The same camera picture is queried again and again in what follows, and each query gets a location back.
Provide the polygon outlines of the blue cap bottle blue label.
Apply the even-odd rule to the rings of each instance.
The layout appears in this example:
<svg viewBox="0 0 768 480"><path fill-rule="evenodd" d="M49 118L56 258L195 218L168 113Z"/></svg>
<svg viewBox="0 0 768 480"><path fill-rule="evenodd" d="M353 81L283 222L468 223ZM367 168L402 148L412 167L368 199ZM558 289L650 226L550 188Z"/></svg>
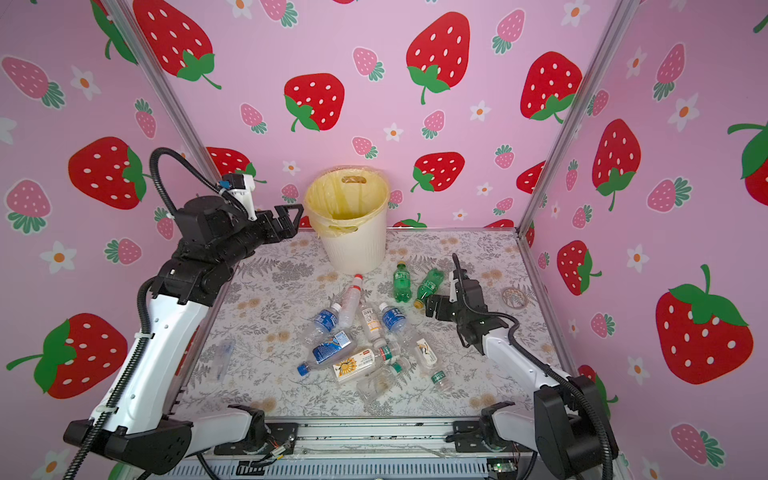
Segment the blue cap bottle blue label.
<svg viewBox="0 0 768 480"><path fill-rule="evenodd" d="M332 366L347 358L356 345L357 342L353 336L344 330L339 330L312 347L307 359L297 366L297 372L301 377L306 377L314 370Z"/></svg>

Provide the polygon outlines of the clear bottle blue Chinese label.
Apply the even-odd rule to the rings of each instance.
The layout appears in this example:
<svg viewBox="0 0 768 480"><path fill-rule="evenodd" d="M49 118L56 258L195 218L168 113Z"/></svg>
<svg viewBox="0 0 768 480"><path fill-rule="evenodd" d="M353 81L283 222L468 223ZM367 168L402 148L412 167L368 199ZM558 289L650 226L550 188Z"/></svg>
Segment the clear bottle blue Chinese label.
<svg viewBox="0 0 768 480"><path fill-rule="evenodd" d="M378 308L381 313L382 324L388 331L395 336L405 337L410 327L407 316L398 307L387 303L380 303Z"/></svg>

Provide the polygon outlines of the aluminium frame rail front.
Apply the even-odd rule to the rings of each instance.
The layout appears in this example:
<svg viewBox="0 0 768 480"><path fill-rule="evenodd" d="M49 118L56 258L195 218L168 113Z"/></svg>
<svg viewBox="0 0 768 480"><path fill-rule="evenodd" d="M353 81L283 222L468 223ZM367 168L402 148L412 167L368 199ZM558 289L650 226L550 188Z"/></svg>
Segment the aluminium frame rail front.
<svg viewBox="0 0 768 480"><path fill-rule="evenodd" d="M273 417L299 424L291 455L189 454L166 479L550 479L530 453L459 453L445 437L477 417Z"/></svg>

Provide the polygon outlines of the right aluminium corner post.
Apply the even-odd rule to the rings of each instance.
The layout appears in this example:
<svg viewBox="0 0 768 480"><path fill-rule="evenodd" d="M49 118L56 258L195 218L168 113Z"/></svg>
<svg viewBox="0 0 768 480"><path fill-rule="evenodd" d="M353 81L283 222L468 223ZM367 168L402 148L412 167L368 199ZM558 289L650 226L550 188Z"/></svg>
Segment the right aluminium corner post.
<svg viewBox="0 0 768 480"><path fill-rule="evenodd" d="M622 0L616 3L614 10L609 17L609 22L607 23L603 36L597 44L597 48L589 67L584 73L581 87L576 94L573 104L568 109L568 115L564 120L560 132L555 138L555 142L549 157L545 162L542 174L536 184L529 206L526 208L521 223L517 227L517 233L520 238L527 233L530 224L533 222L539 205L541 204L544 195L547 193L549 184L557 173L559 163L565 156L565 153L574 138L576 129L586 113L588 101L599 87L612 58L631 24L639 4L639 1L630 0Z"/></svg>

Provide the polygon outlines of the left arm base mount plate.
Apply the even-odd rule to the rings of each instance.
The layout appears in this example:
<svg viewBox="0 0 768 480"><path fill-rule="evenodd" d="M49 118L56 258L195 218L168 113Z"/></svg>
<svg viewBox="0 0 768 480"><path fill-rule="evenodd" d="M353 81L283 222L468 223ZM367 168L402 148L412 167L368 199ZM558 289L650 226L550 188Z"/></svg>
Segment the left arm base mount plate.
<svg viewBox="0 0 768 480"><path fill-rule="evenodd" d="M291 455L298 437L299 424L294 422L269 422L255 434L236 443L225 443L213 450L217 456L246 455L266 457L278 450L277 455Z"/></svg>

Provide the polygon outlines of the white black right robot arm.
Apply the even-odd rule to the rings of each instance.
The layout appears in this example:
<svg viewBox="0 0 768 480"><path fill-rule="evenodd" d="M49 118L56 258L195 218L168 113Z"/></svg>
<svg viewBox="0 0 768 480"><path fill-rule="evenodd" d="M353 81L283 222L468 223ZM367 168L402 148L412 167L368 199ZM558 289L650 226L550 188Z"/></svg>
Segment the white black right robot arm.
<svg viewBox="0 0 768 480"><path fill-rule="evenodd" d="M464 347L495 362L532 397L530 417L511 404L494 407L486 416L491 438L529 448L557 479L590 472L612 479L619 448L597 385L584 375L566 375L528 350L515 336L519 320L490 311L478 281L459 278L450 290L429 296L425 315L453 323Z"/></svg>

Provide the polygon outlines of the cream plastic waste bin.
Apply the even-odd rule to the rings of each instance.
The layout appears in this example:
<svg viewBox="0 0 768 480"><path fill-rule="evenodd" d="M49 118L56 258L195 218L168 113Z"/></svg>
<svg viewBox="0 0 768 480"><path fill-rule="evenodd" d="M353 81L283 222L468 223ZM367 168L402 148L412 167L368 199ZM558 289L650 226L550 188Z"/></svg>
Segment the cream plastic waste bin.
<svg viewBox="0 0 768 480"><path fill-rule="evenodd" d="M340 273L355 275L375 270L386 250L387 212L355 233L335 238L318 236L331 265Z"/></svg>

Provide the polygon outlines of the clear bottle green cap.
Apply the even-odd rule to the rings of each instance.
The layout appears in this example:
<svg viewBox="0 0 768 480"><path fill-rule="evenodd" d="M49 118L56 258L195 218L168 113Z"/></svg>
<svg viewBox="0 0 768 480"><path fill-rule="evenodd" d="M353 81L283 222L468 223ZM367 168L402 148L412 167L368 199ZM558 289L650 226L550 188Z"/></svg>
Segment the clear bottle green cap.
<svg viewBox="0 0 768 480"><path fill-rule="evenodd" d="M372 372L357 383L360 398L366 404L375 401L389 391L397 383L399 377L410 367L411 362L406 357L401 357L397 361Z"/></svg>

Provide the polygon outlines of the green soda bottle yellow cap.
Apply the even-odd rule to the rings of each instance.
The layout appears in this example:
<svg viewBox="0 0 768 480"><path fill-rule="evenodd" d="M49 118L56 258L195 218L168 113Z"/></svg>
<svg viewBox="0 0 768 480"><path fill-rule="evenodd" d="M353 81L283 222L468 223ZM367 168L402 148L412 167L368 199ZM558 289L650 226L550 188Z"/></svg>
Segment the green soda bottle yellow cap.
<svg viewBox="0 0 768 480"><path fill-rule="evenodd" d="M393 296L399 303L407 303L412 298L411 275L404 261L398 262L393 274Z"/></svg>

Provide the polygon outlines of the white bottle red cap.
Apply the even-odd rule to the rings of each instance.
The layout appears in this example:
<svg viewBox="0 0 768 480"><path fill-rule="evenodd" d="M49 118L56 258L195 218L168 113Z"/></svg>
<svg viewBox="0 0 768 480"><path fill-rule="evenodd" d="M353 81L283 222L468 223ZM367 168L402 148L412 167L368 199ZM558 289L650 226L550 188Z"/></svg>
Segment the white bottle red cap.
<svg viewBox="0 0 768 480"><path fill-rule="evenodd" d="M338 326L342 329L350 328L357 315L362 297L363 276L356 274L352 284L342 295L341 310L338 317Z"/></svg>

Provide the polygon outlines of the small bottle red green label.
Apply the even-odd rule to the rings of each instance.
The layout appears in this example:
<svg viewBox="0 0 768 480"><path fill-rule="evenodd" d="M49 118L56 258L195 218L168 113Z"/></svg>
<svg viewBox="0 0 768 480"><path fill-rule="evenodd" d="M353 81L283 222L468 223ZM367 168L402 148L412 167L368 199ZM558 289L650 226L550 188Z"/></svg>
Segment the small bottle red green label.
<svg viewBox="0 0 768 480"><path fill-rule="evenodd" d="M396 339L380 338L373 342L372 350L377 359L388 363L402 353L402 346Z"/></svg>

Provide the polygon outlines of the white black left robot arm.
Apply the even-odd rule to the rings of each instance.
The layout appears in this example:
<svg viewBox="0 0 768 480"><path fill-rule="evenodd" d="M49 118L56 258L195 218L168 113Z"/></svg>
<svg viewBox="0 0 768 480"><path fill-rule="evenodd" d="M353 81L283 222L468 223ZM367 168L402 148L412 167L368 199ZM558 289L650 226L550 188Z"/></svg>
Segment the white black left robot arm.
<svg viewBox="0 0 768 480"><path fill-rule="evenodd" d="M260 449L269 437L262 413L230 405L219 414L173 420L165 401L196 331L236 265L264 244L294 237L303 207L278 205L249 217L230 196L203 196L174 214L182 238L137 294L140 330L104 402L88 420L71 422L66 443L77 447L65 478L76 477L90 453L163 475L182 459L224 444Z"/></svg>

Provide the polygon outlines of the green cap bottle white label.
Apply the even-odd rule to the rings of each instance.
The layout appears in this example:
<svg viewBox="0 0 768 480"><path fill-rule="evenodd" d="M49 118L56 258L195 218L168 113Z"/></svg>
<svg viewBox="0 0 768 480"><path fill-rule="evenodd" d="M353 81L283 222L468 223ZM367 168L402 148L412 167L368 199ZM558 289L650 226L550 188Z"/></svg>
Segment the green cap bottle white label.
<svg viewBox="0 0 768 480"><path fill-rule="evenodd" d="M450 387L450 380L442 360L433 349L432 342L426 337L417 336L413 341L412 352L422 372L429 378L432 385L439 390L447 390Z"/></svg>

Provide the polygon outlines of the clear bottle orange white label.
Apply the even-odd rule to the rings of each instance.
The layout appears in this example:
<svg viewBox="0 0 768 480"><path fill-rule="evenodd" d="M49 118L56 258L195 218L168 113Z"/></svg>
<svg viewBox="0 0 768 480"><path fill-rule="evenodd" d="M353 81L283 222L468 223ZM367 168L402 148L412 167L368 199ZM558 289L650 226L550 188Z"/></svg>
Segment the clear bottle orange white label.
<svg viewBox="0 0 768 480"><path fill-rule="evenodd" d="M374 307L361 307L361 322L366 339L374 342L383 335L383 327Z"/></svg>

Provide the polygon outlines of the yellow bin liner bag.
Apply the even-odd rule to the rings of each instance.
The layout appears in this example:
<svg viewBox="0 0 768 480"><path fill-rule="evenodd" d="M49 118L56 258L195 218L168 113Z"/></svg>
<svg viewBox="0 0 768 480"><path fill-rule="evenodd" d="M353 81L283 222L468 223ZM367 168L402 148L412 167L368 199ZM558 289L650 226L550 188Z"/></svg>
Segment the yellow bin liner bag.
<svg viewBox="0 0 768 480"><path fill-rule="evenodd" d="M390 183L386 175L364 166L329 169L307 188L304 207L312 228L321 237L355 233L388 208Z"/></svg>

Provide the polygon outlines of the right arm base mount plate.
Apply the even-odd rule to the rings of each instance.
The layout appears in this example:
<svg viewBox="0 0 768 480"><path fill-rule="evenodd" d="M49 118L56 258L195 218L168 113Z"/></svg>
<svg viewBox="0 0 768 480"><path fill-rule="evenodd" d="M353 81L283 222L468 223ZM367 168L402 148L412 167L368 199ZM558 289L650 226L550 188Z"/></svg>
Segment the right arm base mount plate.
<svg viewBox="0 0 768 480"><path fill-rule="evenodd" d="M459 453L530 453L531 449L507 440L488 440L478 419L458 420L445 437Z"/></svg>

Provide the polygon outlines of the sunflower label bottle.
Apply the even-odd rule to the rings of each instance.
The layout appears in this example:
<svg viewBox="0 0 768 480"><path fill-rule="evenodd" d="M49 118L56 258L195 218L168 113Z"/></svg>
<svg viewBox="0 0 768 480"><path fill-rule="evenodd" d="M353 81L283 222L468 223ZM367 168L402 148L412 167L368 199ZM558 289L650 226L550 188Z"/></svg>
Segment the sunflower label bottle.
<svg viewBox="0 0 768 480"><path fill-rule="evenodd" d="M370 375L378 368L390 364L392 361L384 363L376 358L372 348L365 348L334 364L332 371L335 380L343 384Z"/></svg>

